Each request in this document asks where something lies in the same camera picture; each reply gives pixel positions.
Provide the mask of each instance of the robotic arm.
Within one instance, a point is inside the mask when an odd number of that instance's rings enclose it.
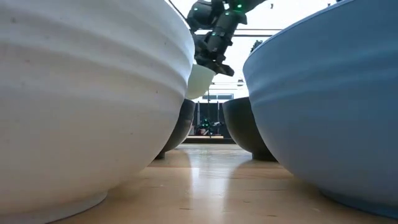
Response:
[[[266,0],[198,0],[188,13],[187,23],[195,42],[195,60],[198,65],[207,67],[228,76],[234,70],[224,65],[225,52],[232,46],[232,37],[238,24],[247,24],[246,13]],[[206,35],[196,35],[198,29],[212,30]]]

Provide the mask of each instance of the bowl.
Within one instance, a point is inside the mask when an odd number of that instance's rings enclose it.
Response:
[[[167,142],[192,37],[163,0],[0,0],[0,21],[0,223],[84,211]]]
[[[187,138],[189,130],[193,122],[193,114],[195,112],[195,102],[185,99],[180,109],[180,116],[178,117],[177,124],[169,137],[166,145],[155,159],[164,159],[165,153],[175,149]]]
[[[223,113],[228,132],[237,145],[251,152],[253,159],[275,161],[257,129],[249,97],[223,103]]]
[[[194,100],[203,96],[211,85],[216,73],[204,66],[194,64],[188,80],[186,99]]]
[[[398,218],[398,1],[345,0],[282,30],[244,64],[275,158],[330,198]]]

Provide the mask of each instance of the wooden floor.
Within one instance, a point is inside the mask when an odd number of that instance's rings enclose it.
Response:
[[[390,224],[334,203],[236,145],[181,145],[96,207],[56,224]]]

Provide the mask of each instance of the blue bowl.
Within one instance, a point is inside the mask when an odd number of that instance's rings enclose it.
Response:
[[[244,64],[271,153],[351,207],[398,218],[398,1],[345,0]]]

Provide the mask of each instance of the white bowl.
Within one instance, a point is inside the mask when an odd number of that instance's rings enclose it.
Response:
[[[0,0],[0,223],[73,215],[145,168],[193,51],[163,0]]]
[[[345,0],[244,65],[275,158],[335,200],[398,218],[398,1]]]
[[[186,99],[194,100],[203,96],[211,85],[216,73],[204,66],[193,65],[191,75],[188,80],[188,91]]]

